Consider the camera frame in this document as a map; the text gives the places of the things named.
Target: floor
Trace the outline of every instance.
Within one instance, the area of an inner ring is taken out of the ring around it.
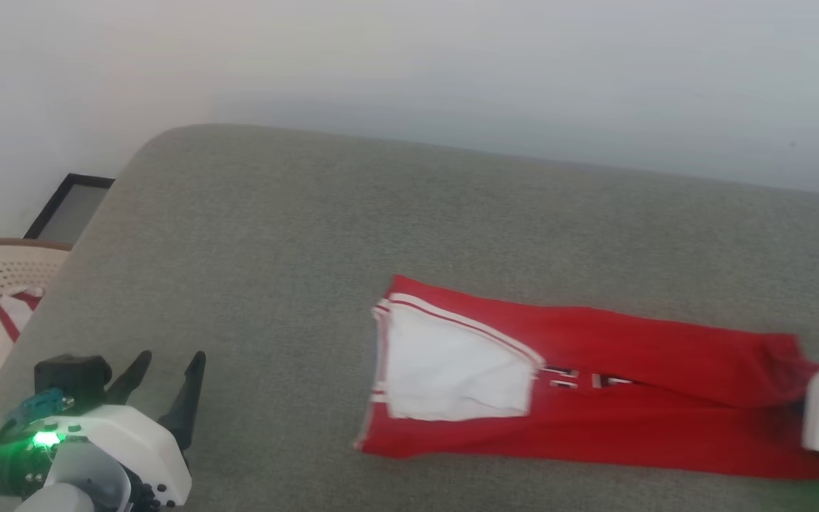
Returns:
[[[37,239],[74,244],[105,195],[107,188],[74,185]]]

